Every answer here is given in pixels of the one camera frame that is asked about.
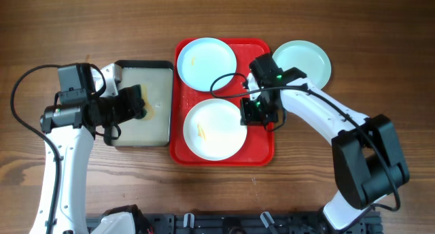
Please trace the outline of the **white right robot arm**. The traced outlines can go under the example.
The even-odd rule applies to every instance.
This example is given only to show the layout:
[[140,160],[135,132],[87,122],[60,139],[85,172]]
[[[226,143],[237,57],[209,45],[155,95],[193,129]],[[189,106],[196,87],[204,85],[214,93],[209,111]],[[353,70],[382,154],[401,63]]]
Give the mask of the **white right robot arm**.
[[252,67],[241,100],[243,125],[268,126],[283,110],[303,119],[332,147],[335,196],[322,207],[319,231],[344,233],[379,200],[393,195],[400,209],[399,187],[410,173],[393,122],[369,117],[327,95],[297,68]]

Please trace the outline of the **green yellow sponge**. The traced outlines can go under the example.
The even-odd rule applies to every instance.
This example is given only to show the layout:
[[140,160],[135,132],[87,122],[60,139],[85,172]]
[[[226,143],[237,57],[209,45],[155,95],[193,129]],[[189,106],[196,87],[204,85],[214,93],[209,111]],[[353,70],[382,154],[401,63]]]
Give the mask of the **green yellow sponge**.
[[149,99],[147,97],[148,92],[147,88],[143,84],[136,84],[133,86],[135,92],[137,94],[140,93],[140,99],[142,100],[143,107],[141,108],[141,115],[137,117],[137,119],[141,120],[151,120],[154,117],[154,108],[150,104]]

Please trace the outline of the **light green bottom plate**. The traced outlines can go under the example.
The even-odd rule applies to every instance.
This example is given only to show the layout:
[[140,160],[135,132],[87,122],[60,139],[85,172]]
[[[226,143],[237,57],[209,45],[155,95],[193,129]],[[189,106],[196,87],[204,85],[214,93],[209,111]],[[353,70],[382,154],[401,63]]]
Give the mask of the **light green bottom plate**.
[[328,55],[316,44],[305,40],[294,40],[279,46],[273,59],[282,70],[293,67],[306,73],[320,89],[326,86],[332,75],[332,64]]

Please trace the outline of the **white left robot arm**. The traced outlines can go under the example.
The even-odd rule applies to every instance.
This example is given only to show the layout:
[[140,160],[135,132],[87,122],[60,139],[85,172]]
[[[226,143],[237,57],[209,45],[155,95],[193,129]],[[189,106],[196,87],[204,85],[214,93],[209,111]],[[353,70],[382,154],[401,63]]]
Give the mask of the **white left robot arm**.
[[145,116],[141,87],[118,89],[122,70],[89,63],[58,68],[60,91],[40,124],[46,142],[46,162],[38,213],[32,233],[87,233],[86,174],[97,127],[108,142],[120,137],[113,130]]

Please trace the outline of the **white plate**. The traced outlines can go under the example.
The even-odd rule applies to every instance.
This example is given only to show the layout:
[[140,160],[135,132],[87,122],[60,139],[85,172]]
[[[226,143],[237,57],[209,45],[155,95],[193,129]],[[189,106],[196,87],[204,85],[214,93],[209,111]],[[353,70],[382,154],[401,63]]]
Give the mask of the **white plate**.
[[238,107],[224,99],[207,99],[196,104],[183,125],[188,148],[206,161],[223,161],[234,156],[247,138]]

